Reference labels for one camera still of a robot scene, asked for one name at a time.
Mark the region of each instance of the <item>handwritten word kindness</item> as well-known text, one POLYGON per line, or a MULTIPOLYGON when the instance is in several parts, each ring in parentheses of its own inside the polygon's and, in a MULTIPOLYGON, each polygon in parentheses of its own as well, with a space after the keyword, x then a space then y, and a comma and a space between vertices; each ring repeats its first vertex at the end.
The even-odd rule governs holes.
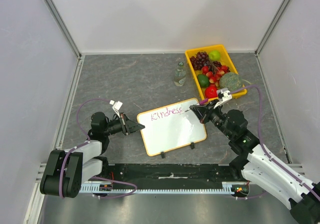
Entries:
POLYGON ((173 109, 166 108, 166 112, 152 113, 151 114, 151 121, 165 118, 165 117, 169 116, 170 114, 178 114, 181 112, 182 112, 182 108, 173 108, 173 109))

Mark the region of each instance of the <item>melon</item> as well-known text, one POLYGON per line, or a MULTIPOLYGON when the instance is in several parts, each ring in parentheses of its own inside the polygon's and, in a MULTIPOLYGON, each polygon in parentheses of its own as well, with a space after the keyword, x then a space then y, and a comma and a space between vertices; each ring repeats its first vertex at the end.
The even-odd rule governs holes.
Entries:
POLYGON ((235 91, 242 86, 242 79, 236 73, 226 73, 220 79, 220 88, 227 88, 229 91, 235 91))

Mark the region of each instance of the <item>yellow plastic tray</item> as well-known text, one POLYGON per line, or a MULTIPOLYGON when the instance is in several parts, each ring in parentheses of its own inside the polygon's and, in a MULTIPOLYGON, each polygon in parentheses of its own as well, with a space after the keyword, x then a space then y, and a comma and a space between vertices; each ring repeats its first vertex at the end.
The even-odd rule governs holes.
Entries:
MULTIPOLYGON (((190 58, 192 56, 196 56, 196 54, 200 51, 205 51, 207 52, 208 54, 213 51, 213 50, 218 50, 220 52, 220 55, 221 55, 221 58, 219 60, 219 62, 222 64, 222 65, 226 65, 229 67, 230 69, 230 72, 234 72, 236 74, 238 74, 234 64, 232 63, 225 47, 222 45, 222 44, 217 44, 217 45, 213 45, 213 46, 208 46, 208 47, 202 47, 202 48, 194 48, 194 49, 188 49, 186 52, 185 52, 185 55, 186 55, 186 60, 189 64, 189 67, 190 67, 190 70, 191 70, 191 73, 192 73, 192 76, 194 78, 194 81, 195 81, 195 84, 197 86, 197 89, 199 91, 199 94, 200 94, 200 98, 202 100, 204 100, 206 97, 205 97, 205 90, 206 88, 201 88, 200 85, 199 85, 199 82, 198 82, 198 79, 197 79, 197 75, 198 74, 201 74, 202 71, 201 70, 197 70, 195 71, 194 68, 192 67, 192 64, 191 64, 191 61, 190 61, 190 58)), ((243 95, 245 95, 247 93, 247 90, 244 89, 243 91, 239 92, 239 93, 235 93, 232 95, 233 98, 239 98, 243 95)))

